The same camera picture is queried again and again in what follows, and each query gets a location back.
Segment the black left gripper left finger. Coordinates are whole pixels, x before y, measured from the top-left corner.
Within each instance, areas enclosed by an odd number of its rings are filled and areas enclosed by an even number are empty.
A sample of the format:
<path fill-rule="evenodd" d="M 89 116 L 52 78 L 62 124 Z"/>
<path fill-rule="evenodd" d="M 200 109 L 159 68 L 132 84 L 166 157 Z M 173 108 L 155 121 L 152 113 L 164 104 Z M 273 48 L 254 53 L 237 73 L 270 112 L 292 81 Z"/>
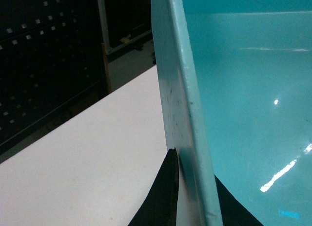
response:
<path fill-rule="evenodd" d="M 179 191 L 179 164 L 176 149 L 169 149 L 131 226 L 175 226 Z"/>

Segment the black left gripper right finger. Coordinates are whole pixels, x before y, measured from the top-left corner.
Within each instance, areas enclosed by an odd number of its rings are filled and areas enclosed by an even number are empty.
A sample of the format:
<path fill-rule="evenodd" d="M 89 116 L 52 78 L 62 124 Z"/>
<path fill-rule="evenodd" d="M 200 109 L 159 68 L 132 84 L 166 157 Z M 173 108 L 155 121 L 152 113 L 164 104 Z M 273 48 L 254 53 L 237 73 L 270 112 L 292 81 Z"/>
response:
<path fill-rule="evenodd" d="M 263 226 L 215 177 L 224 226 Z"/>

